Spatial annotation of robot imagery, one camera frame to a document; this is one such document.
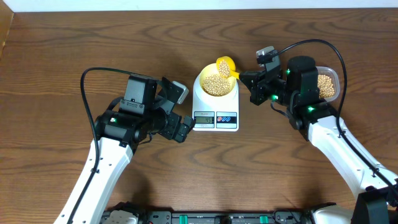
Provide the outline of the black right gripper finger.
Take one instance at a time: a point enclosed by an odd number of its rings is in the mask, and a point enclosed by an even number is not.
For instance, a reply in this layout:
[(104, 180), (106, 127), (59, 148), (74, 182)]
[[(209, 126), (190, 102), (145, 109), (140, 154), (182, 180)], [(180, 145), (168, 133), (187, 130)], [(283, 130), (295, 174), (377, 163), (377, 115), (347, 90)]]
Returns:
[(260, 76), (261, 72), (246, 71), (239, 74), (239, 80), (246, 87), (253, 87), (259, 81)]
[(249, 83), (246, 85), (248, 88), (251, 96), (250, 96), (250, 102), (253, 103), (254, 105), (259, 104), (259, 99), (258, 99), (258, 84), (257, 83)]

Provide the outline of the yellow measuring scoop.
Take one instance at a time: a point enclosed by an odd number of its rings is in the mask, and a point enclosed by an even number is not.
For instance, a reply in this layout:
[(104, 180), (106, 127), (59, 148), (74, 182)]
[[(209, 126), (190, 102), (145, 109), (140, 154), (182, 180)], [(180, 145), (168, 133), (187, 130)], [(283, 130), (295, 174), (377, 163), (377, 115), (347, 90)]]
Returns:
[(235, 65), (233, 59), (232, 59), (231, 57), (229, 57), (229, 56), (223, 56), (223, 57), (217, 58), (217, 60), (216, 60), (216, 67), (217, 67), (217, 69), (218, 69), (217, 63), (218, 63), (220, 60), (225, 60), (225, 61), (227, 61), (228, 65), (229, 65), (229, 67), (230, 67), (230, 72), (231, 72), (231, 76), (230, 76), (230, 77), (234, 77), (234, 78), (236, 78), (236, 79), (239, 79), (239, 73), (236, 71), (236, 65)]

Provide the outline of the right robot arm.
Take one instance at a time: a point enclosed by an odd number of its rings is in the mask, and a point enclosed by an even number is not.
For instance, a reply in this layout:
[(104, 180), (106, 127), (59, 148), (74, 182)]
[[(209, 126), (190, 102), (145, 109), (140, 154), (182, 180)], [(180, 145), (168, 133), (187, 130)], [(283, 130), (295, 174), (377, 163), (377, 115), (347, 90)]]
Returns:
[(290, 125), (332, 163), (352, 191), (354, 210), (335, 203), (313, 207), (299, 223), (397, 223), (397, 174), (381, 165), (351, 134), (337, 110), (320, 98), (314, 59), (298, 56), (287, 63), (286, 75), (277, 58), (261, 56), (264, 70), (242, 72), (240, 81), (260, 105), (271, 100), (286, 106)]

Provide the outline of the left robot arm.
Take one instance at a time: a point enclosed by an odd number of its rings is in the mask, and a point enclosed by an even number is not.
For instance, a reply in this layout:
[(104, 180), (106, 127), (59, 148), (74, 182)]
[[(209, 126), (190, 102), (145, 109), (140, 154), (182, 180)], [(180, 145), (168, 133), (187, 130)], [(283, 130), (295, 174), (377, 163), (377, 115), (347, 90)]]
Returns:
[(184, 142), (195, 121), (172, 110), (187, 95), (188, 88), (179, 82), (131, 75), (125, 95), (97, 117), (85, 166), (56, 223), (99, 223), (139, 145), (151, 142), (155, 134)]

